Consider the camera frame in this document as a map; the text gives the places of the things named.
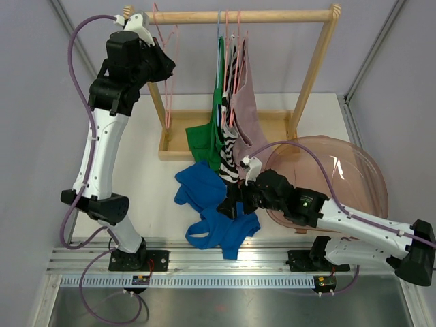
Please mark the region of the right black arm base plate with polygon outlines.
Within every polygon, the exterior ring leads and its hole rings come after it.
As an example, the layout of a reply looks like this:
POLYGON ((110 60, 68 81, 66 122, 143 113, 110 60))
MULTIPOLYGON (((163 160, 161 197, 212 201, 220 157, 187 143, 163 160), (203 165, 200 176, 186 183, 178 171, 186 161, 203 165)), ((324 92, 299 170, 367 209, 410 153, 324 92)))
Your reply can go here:
POLYGON ((324 258, 313 261, 309 250, 289 250, 286 264, 293 273, 349 272, 349 264, 334 265, 324 258))

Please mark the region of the green tank top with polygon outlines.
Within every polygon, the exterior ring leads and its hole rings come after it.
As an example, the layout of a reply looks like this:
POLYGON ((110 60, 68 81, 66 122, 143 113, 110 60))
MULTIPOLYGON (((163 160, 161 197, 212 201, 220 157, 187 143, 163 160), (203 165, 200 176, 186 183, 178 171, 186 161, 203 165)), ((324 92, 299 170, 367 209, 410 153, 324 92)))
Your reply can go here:
POLYGON ((221 165, 220 151, 222 148, 221 128, 219 115, 222 105, 223 79, 224 79, 224 50, 225 42, 222 35, 217 43, 217 71, 215 75, 215 88, 213 92, 211 117, 207 124, 188 127, 186 131, 189 150, 195 162, 206 161, 212 171, 218 172, 221 165))

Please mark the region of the pink wire hanger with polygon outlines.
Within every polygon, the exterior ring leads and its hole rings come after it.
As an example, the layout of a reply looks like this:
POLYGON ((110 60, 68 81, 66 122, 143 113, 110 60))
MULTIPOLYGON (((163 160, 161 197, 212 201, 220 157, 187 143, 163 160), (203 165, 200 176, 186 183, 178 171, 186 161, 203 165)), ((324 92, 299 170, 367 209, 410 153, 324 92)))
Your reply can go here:
MULTIPOLYGON (((174 58, 172 59, 175 63, 178 61, 178 54, 179 54, 179 40, 180 40, 180 31, 178 25, 174 25, 171 32, 169 32, 167 37, 164 37, 164 35, 161 32, 161 29, 159 27, 159 23, 157 22, 157 13, 159 11, 159 8, 157 6, 157 3, 154 2, 152 6, 152 15, 153 15, 153 23, 157 29, 158 36, 161 42, 161 47, 166 53, 166 49, 168 44, 170 43, 170 40, 172 36, 175 37, 174 41, 174 51, 173 55, 174 58)), ((172 76, 170 77, 170 85, 168 85, 168 82, 164 82, 164 99, 165 99, 165 127, 166 129, 170 128, 171 125, 171 114, 172 114, 172 105, 173 105, 173 96, 174 96, 174 85, 175 85, 175 77, 174 73, 172 73, 172 76)))

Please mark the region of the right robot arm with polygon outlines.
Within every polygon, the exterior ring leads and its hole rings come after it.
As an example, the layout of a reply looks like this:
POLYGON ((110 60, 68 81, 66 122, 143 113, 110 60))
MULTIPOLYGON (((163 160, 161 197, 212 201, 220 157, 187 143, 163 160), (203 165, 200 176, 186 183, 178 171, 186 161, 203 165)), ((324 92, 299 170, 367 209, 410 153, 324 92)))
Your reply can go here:
POLYGON ((352 238, 339 241, 318 236, 309 253, 315 269, 375 264, 391 268, 408 283, 431 285, 435 234, 432 225, 423 220, 407 224, 356 211, 323 193, 294 187, 274 170, 229 186, 217 211, 235 219, 239 204, 246 215, 259 208, 279 211, 296 225, 340 232, 352 238))

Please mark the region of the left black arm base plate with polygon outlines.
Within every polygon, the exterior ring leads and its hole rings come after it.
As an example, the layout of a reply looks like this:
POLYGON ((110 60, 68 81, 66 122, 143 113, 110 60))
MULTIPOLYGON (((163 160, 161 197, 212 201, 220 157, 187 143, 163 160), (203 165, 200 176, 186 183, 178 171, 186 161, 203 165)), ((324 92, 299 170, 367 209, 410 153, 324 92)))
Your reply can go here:
POLYGON ((146 250, 138 253, 125 253, 116 250, 111 253, 108 270, 111 272, 167 272, 170 252, 146 250))

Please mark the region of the blue wire hanger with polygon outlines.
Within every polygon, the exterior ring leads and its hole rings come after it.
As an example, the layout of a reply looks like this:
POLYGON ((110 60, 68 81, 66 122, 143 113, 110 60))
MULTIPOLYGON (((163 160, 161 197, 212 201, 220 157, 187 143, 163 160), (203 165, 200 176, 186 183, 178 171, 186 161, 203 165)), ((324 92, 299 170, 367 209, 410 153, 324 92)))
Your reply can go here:
MULTIPOLYGON (((219 78, 219 68, 220 68, 220 63, 221 63, 221 57, 220 57, 221 51, 220 51, 220 45, 219 45, 220 23, 221 23, 221 10, 219 10, 218 14, 217 14, 217 71, 216 71, 216 75, 215 75, 214 96, 217 94, 215 91, 217 90, 217 87, 219 86, 219 83, 220 83, 220 78, 219 78)), ((217 122, 217 126, 219 127, 220 112, 219 112, 219 105, 218 104, 215 106, 215 109, 216 109, 216 122, 217 122)))

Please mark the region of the blue tank top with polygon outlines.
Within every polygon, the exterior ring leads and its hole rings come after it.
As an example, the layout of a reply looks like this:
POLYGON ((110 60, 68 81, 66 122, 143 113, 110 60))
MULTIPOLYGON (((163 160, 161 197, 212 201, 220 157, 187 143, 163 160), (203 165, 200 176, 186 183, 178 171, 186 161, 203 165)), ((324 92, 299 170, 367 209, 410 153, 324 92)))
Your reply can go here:
POLYGON ((187 228, 185 238, 188 243, 201 250, 219 246, 223 259, 237 260, 242 243, 261 228, 258 216, 255 213, 245 214, 240 202, 235 219, 217 211, 225 200, 226 185, 207 161, 185 168, 175 175, 175 179, 180 187, 174 202, 188 204, 200 214, 200 220, 187 228))

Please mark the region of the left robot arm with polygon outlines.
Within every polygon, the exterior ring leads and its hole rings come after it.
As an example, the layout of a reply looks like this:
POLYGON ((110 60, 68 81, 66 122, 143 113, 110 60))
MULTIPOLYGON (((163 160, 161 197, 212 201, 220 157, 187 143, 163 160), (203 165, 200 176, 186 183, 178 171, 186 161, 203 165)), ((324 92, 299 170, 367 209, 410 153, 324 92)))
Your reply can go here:
POLYGON ((111 259, 139 271, 147 263, 146 241, 127 216, 129 198, 112 190, 114 163, 140 89, 148 82, 167 80, 175 63, 145 31, 111 34, 106 53, 89 88, 91 119, 80 171, 73 187, 62 192, 61 201, 107 228, 118 246, 111 259))

